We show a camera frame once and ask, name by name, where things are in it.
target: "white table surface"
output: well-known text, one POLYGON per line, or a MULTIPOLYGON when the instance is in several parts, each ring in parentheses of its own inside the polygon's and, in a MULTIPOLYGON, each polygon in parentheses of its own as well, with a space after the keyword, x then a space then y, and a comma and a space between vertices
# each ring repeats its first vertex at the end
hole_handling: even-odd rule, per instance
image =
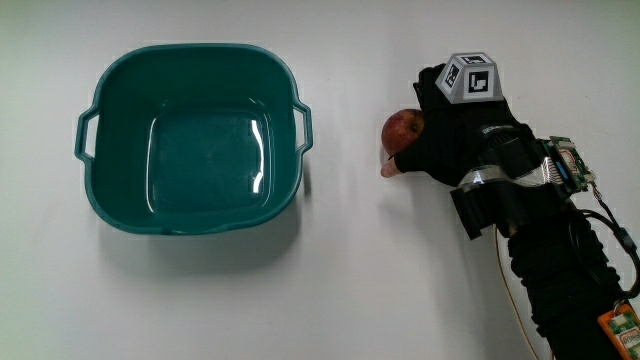
MULTIPOLYGON (((491 236, 470 242, 427 175, 380 177, 380 130, 418 106, 422 68, 484 51, 516 117, 572 138, 637 237, 640 3, 478 3, 2 0, 0 359, 531 359, 491 236), (303 183, 251 229, 114 230, 84 192, 77 118, 115 59, 184 42, 287 63, 313 114, 303 183)), ((600 229, 629 287, 631 262, 600 229)))

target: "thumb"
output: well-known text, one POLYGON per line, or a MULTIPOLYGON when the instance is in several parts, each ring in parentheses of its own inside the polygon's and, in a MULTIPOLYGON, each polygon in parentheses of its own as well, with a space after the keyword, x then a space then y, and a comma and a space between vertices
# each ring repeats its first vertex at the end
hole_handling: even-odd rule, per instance
POLYGON ((396 166, 396 160, 391 158, 384 165, 382 165, 382 169, 380 169, 380 175, 386 178, 390 178, 392 176, 396 176, 402 174, 398 167, 396 166))

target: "gloved hand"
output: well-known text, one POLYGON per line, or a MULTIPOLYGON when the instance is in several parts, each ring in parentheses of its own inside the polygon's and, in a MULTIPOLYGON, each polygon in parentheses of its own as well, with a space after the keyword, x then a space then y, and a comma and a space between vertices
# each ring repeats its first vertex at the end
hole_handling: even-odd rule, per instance
POLYGON ((477 132, 487 124, 519 126, 505 100, 451 104, 435 82, 445 64, 428 67, 414 84, 425 124, 422 133, 405 150, 393 154, 380 173, 392 177, 408 171, 426 171, 434 179, 457 186, 478 166, 481 142, 477 132))

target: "green circuit board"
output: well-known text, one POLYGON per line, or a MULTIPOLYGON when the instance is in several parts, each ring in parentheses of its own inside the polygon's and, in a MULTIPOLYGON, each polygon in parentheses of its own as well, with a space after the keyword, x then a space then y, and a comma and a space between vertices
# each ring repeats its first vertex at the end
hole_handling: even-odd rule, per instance
POLYGON ((553 155, 552 159, 567 190, 571 193, 587 191, 589 182, 595 180, 595 176, 582 161, 573 141, 566 137, 550 136, 545 145, 553 155))

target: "wire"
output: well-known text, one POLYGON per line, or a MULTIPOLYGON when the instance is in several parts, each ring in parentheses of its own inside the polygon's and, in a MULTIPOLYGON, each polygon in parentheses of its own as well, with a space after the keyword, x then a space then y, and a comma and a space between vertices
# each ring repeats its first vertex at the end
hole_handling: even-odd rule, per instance
POLYGON ((509 296, 509 302, 511 303, 511 307, 513 308, 513 311, 516 313, 518 326, 520 327, 520 331, 522 332, 522 335, 524 335, 524 339, 527 342, 527 345, 529 346, 529 350, 531 350, 531 354, 536 360, 540 360, 540 358, 538 357, 538 354, 533 349, 533 345, 531 344, 531 340, 529 340, 529 336, 527 336, 527 331, 524 329, 524 325, 522 324, 522 318, 520 317, 520 312, 518 311, 518 307, 516 306, 515 300, 513 300, 513 296, 511 295, 511 290, 509 290, 509 285, 507 284, 507 278, 504 275, 504 269, 502 268, 502 261, 500 261, 502 257, 500 256, 500 246, 498 245, 498 227, 495 224, 493 225, 493 238, 495 240, 495 245, 496 245, 496 256, 498 258, 498 268, 500 269, 500 276, 502 277, 504 288, 507 290, 507 295, 509 296))
POLYGON ((594 218, 594 219, 600 220, 603 224, 607 225, 607 227, 613 232, 614 236, 616 237, 616 239, 618 240, 618 242, 620 243, 620 245, 622 246, 624 251, 631 257, 631 260, 633 261, 633 265, 634 265, 634 268, 636 270, 636 278, 635 278, 634 284, 631 286, 631 288, 628 291, 623 291, 623 290, 621 290, 619 288, 614 288, 612 286, 608 286, 584 262, 584 260, 582 259, 582 256, 580 255, 580 253, 581 253, 580 237, 579 237, 578 232, 576 231, 576 229, 574 227, 574 223, 577 220, 577 218, 574 218, 573 220, 571 220, 569 222, 569 239, 570 239, 570 242, 571 242, 571 246, 572 246, 573 251, 574 251, 576 257, 578 258, 578 261, 580 262, 580 264, 582 264, 582 266, 587 270, 587 272, 596 281, 596 283, 598 283, 598 285, 600 285, 603 289, 605 289, 607 291, 610 291, 610 292, 613 292, 613 293, 617 293, 617 296, 620 296, 621 297, 620 300, 622 300, 622 301, 633 299, 633 298, 637 297, 638 294, 640 294, 640 258, 638 257, 638 254, 636 252, 636 246, 633 243, 633 240, 631 240, 631 237, 626 232, 626 230, 624 228, 620 227, 618 222, 613 217, 613 214, 611 213, 611 211, 607 207, 607 205, 604 204, 604 202, 602 201, 602 196, 601 196, 600 192, 597 191, 597 189, 595 188, 595 184, 592 182, 591 185, 593 186, 594 196, 596 197, 598 202, 600 202, 600 205, 602 205, 602 207, 605 209, 605 211, 607 212, 607 215, 609 215, 610 219, 607 219, 603 215, 601 215, 601 214, 599 214, 599 213, 597 213, 595 211, 592 211, 592 210, 578 210, 578 212, 582 213, 584 215, 585 219, 594 218))

